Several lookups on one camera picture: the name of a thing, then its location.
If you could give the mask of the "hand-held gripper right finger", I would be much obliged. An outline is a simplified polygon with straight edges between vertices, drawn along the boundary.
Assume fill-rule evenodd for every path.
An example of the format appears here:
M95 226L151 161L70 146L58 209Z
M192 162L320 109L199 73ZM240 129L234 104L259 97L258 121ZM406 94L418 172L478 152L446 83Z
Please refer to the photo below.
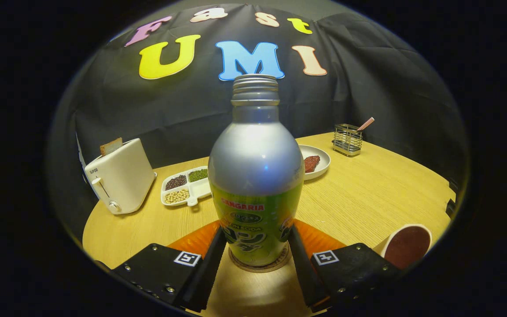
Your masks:
M288 244L302 297L312 311L362 301L402 275L364 243L346 245L299 219Z

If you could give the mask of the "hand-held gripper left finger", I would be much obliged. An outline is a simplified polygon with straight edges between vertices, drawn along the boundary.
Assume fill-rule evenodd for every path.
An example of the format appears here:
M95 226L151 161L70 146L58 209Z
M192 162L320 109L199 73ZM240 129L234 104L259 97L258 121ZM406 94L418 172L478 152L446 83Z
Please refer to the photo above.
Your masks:
M150 243L113 269L113 273L171 307L206 309L227 245L219 221L213 221L167 246Z

